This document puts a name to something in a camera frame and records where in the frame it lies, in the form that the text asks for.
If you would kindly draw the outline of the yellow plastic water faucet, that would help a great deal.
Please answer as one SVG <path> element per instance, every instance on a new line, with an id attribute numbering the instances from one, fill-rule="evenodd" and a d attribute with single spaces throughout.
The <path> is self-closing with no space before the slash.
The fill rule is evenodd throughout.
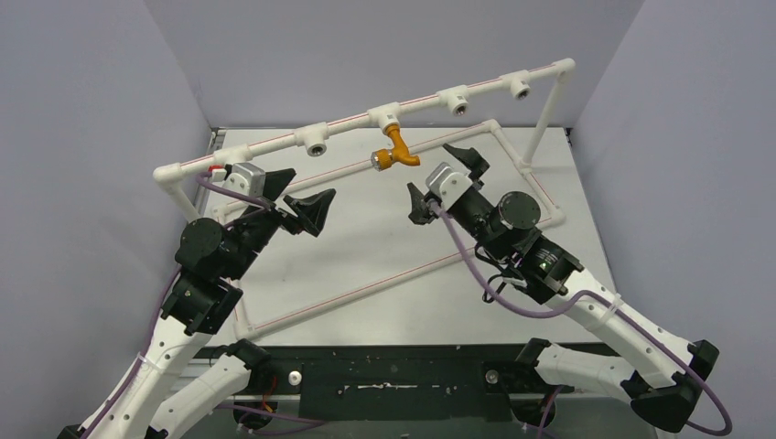
<path id="1" fill-rule="evenodd" d="M 372 152 L 371 164 L 377 171 L 384 171 L 396 164 L 404 166 L 420 166 L 421 160 L 417 155 L 412 155 L 401 135 L 400 125 L 397 123 L 387 125 L 383 133 L 390 139 L 393 147 Z"/>

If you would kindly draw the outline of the white PVC pipe frame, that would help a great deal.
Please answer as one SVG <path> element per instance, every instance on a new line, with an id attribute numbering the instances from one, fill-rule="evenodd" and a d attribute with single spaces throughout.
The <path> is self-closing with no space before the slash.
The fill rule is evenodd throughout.
<path id="1" fill-rule="evenodd" d="M 447 230 L 416 226 L 408 217 L 408 183 L 421 183 L 444 158 L 443 144 L 473 146 L 490 162 L 485 191 L 525 189 L 537 198 L 543 229 L 570 232 L 586 209 L 566 214 L 566 183 L 579 190 L 569 147 L 549 121 L 574 71 L 572 59 L 457 86 L 407 102 L 392 102 L 330 123 L 280 134 L 240 130 L 235 145 L 185 163 L 158 167 L 153 177 L 187 220 L 227 220 L 243 202 L 209 196 L 198 207 L 183 183 L 211 166 L 250 162 L 294 166 L 290 196 L 333 188 L 337 194 L 318 238 L 285 238 L 241 280 L 244 291 L 232 316 L 236 337 L 272 346 L 476 344 L 506 315 L 485 306 Z M 383 119 L 440 107 L 452 95 L 519 93 L 533 82 L 553 86 L 534 128 L 505 128 L 489 119 L 467 128 L 408 128 L 409 150 L 419 166 L 373 169 L 367 154 L 385 146 Z"/>

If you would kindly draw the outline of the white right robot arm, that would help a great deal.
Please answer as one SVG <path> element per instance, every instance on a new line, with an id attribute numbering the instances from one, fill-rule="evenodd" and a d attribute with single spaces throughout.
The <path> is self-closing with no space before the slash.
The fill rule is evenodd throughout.
<path id="1" fill-rule="evenodd" d="M 606 288 L 577 257 L 543 234 L 539 204 L 529 194 L 511 191 L 488 201 L 481 177 L 489 164 L 477 150 L 448 145 L 447 152 L 462 169 L 441 163 L 425 189 L 410 185 L 410 220 L 416 225 L 443 220 L 456 244 L 467 233 L 475 248 L 465 263 L 493 301 L 504 304 L 505 298 L 478 272 L 477 260 L 496 267 L 505 284 L 536 302 L 534 311 L 510 305 L 515 314 L 566 316 L 611 349 L 602 356 L 534 338 L 517 358 L 517 383 L 528 391 L 546 385 L 606 395 L 666 432 L 688 426 L 700 397 L 709 393 L 706 381 L 718 349 L 669 332 Z"/>

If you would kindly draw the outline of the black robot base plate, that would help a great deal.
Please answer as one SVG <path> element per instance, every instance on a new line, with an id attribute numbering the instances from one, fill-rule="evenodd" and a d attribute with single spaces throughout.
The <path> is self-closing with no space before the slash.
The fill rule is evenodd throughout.
<path id="1" fill-rule="evenodd" d="M 304 418 L 328 421 L 508 422 L 509 397 L 552 392 L 517 361 L 521 344 L 270 347 L 271 361 L 238 401 L 295 402 Z"/>

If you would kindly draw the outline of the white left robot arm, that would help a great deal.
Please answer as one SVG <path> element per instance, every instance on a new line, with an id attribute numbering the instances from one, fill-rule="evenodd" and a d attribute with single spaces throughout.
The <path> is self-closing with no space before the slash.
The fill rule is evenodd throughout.
<path id="1" fill-rule="evenodd" d="M 149 325 L 145 346 L 100 408 L 61 438 L 179 438 L 233 394 L 270 383 L 270 354 L 246 338 L 226 346 L 215 365 L 172 393 L 189 362 L 216 335 L 243 297 L 235 286 L 278 230 L 317 237 L 337 192 L 284 195 L 292 168 L 269 173 L 248 163 L 197 174 L 203 187 L 248 203 L 225 224 L 196 217 L 182 231 L 177 270 Z"/>

